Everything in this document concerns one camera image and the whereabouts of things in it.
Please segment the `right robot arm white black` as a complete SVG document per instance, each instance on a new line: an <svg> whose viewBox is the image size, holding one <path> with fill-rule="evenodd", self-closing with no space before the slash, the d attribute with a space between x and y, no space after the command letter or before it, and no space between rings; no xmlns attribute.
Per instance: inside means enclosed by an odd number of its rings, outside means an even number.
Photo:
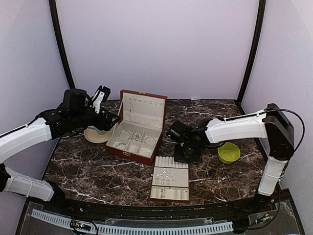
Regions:
<svg viewBox="0 0 313 235"><path fill-rule="evenodd" d="M268 160L258 186L258 195L250 200L249 205L253 212L261 212L268 205L268 197L273 194L283 171L300 146L294 143L294 126L286 113L299 116L271 103L255 113L204 120L195 127L176 120L166 135L176 143L174 160L180 163L200 163L201 153L206 148L221 147L230 140L267 139Z"/></svg>

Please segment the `beige jewelry tray insert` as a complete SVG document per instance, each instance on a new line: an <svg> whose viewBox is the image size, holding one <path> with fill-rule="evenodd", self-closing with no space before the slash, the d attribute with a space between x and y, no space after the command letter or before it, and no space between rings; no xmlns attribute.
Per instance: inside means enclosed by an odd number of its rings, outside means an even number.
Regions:
<svg viewBox="0 0 313 235"><path fill-rule="evenodd" d="M173 157L155 158L150 198L165 201L189 201L189 165Z"/></svg>

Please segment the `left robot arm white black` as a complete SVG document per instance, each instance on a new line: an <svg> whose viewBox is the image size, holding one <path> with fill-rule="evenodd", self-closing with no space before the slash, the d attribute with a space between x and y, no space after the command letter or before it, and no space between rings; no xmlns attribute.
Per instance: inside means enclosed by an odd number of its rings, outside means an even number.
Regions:
<svg viewBox="0 0 313 235"><path fill-rule="evenodd" d="M42 201L49 201L58 213L66 213L69 203L55 183L37 180L18 173L5 165L10 157L42 142L62 137L74 130L94 126L109 131L120 116L101 107L111 90L99 86L93 96L82 89L68 89L62 103L55 109L42 111L29 123L0 136L0 190Z"/></svg>

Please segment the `brown leather jewelry box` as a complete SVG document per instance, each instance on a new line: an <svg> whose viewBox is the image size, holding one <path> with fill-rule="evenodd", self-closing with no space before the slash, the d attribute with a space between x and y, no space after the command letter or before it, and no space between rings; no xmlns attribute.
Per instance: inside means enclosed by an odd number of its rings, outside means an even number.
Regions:
<svg viewBox="0 0 313 235"><path fill-rule="evenodd" d="M152 165L162 142L167 97L157 94L122 90L121 122L106 143L109 154ZM145 144L146 137L156 139L155 145Z"/></svg>

